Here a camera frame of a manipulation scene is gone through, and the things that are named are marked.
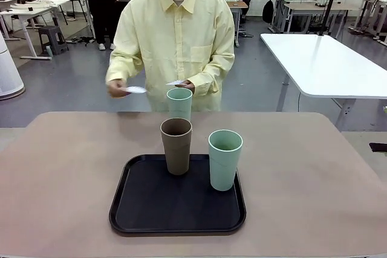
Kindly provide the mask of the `person's right hand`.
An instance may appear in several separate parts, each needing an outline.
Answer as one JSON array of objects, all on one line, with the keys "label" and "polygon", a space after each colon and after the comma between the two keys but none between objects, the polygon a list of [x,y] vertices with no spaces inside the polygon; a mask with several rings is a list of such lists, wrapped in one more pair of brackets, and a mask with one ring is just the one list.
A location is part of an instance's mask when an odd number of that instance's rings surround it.
[{"label": "person's right hand", "polygon": [[126,91],[126,81],[123,79],[114,79],[106,83],[109,95],[112,98],[123,98],[130,95],[130,92]]}]

